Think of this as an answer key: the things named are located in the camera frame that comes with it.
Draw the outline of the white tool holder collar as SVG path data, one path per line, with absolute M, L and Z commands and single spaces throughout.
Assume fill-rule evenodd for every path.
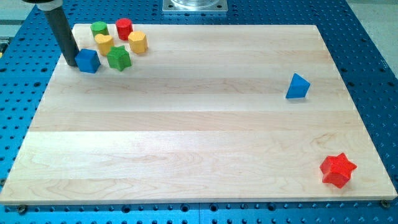
M 63 0 L 23 0 L 30 4 L 36 4 L 41 11 L 52 11 L 63 5 Z

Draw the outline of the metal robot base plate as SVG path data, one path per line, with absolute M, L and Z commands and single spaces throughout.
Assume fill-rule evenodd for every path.
M 163 0 L 164 12 L 226 12 L 227 0 Z

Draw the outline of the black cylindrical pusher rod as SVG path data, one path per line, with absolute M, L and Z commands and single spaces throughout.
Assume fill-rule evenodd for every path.
M 62 6 L 50 11 L 44 11 L 44 15 L 49 23 L 53 35 L 55 36 L 66 63 L 71 67 L 76 67 L 77 62 L 75 57 L 78 55 L 80 50 L 77 46 L 76 40 L 73 36 Z

